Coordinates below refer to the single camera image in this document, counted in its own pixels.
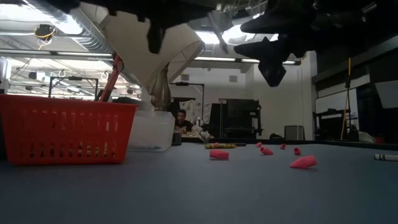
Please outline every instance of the person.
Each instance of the person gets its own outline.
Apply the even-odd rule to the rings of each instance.
[[[192,123],[185,120],[187,112],[185,110],[179,110],[177,119],[175,120],[174,131],[178,131],[181,134],[186,134],[187,131],[192,131]]]

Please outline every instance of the desk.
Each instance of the desk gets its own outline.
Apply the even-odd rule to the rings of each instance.
[[[209,160],[202,144],[128,152],[116,165],[20,166],[0,162],[1,223],[396,223],[397,151],[306,144],[318,165],[269,145],[226,149]]]

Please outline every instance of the table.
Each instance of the table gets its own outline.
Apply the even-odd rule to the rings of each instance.
[[[318,165],[291,169],[296,146],[227,149],[209,159],[202,144],[128,152],[125,163],[0,164],[1,223],[396,223],[394,151],[306,144]]]

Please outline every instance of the ductwork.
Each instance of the ductwork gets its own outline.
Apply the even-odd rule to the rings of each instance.
[[[113,51],[107,41],[105,41],[102,33],[79,8],[71,10],[70,14],[65,14],[46,1],[23,1],[32,9],[49,16],[51,23],[62,32],[81,35],[82,37],[73,37],[72,39],[90,52],[110,53]]]

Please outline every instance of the red plastic basket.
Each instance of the red plastic basket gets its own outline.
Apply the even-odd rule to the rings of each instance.
[[[136,105],[0,95],[11,164],[120,163]]]

